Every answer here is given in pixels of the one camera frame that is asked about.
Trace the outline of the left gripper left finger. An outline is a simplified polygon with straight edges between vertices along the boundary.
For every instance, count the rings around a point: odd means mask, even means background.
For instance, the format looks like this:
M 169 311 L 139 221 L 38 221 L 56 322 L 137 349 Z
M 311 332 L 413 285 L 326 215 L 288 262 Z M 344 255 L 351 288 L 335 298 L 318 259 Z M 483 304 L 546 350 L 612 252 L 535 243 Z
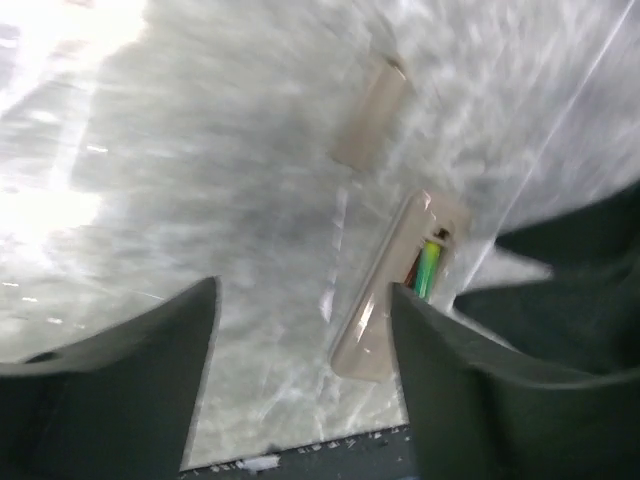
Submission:
M 177 478 L 219 293 L 205 278 L 91 337 L 2 364 L 2 478 Z

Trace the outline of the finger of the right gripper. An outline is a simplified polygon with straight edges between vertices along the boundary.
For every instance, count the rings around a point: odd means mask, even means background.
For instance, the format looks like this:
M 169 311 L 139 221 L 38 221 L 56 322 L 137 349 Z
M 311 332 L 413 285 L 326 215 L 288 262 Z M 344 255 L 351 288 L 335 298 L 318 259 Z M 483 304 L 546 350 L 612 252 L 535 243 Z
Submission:
M 454 307 L 529 356 L 589 373 L 639 365 L 639 274 L 476 289 Z
M 593 203 L 500 234 L 496 246 L 552 267 L 555 277 L 501 288 L 500 299 L 610 291 L 639 298 L 639 183 Z

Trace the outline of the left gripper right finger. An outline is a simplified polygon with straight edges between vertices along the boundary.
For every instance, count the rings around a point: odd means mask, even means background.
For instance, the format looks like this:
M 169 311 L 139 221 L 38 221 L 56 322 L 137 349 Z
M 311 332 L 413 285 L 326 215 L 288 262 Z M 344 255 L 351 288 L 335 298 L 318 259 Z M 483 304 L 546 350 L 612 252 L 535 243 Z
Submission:
M 639 372 L 592 375 L 506 348 L 410 289 L 390 327 L 425 479 L 635 479 Z

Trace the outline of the beige remote control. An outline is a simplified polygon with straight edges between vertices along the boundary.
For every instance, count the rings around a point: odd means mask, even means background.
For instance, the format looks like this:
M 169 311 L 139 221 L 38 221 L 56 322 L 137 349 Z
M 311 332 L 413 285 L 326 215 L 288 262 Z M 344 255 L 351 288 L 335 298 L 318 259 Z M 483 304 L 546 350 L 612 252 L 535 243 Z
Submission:
M 470 224 L 470 210 L 451 196 L 425 190 L 407 196 L 366 264 L 366 275 L 332 345 L 329 364 L 336 375 L 372 382 L 391 377 L 391 285 L 413 289 L 420 251 L 432 241 L 442 246 L 433 290 L 447 275 Z

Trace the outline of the green battery table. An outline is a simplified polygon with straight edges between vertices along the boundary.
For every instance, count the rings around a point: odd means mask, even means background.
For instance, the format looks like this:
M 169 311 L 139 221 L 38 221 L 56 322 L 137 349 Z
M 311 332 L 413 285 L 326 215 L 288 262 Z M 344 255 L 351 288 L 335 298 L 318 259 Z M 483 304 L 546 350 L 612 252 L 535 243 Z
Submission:
M 421 299 L 427 299 L 431 293 L 441 253 L 442 246 L 432 241 L 426 241 L 420 251 L 413 290 Z

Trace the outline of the beige battery compartment cover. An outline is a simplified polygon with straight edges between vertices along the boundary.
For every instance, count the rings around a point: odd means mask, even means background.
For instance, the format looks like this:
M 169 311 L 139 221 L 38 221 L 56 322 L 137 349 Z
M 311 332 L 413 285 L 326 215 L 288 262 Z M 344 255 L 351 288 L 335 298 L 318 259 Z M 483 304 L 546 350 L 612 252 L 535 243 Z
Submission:
M 408 89 L 402 61 L 380 56 L 371 82 L 340 131 L 330 158 L 356 172 L 372 169 Z

